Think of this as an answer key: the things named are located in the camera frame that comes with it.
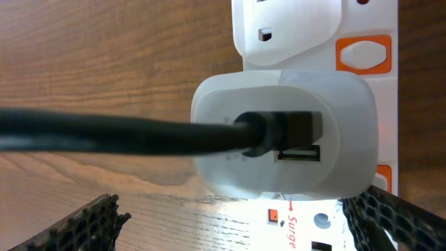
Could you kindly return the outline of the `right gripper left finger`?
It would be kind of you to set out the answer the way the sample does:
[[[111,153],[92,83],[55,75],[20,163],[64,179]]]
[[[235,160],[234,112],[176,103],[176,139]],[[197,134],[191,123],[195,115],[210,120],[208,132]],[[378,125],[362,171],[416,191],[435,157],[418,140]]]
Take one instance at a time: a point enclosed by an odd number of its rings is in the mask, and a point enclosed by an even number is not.
[[[103,194],[9,251],[115,251],[123,225],[118,195]]]

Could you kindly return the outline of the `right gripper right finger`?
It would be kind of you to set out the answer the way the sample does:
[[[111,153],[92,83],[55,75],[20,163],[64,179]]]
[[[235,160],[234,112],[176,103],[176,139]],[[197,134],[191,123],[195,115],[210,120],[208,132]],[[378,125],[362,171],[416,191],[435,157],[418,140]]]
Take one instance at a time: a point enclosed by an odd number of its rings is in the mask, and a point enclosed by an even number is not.
[[[374,185],[342,199],[342,209],[356,250],[445,251],[445,219]]]

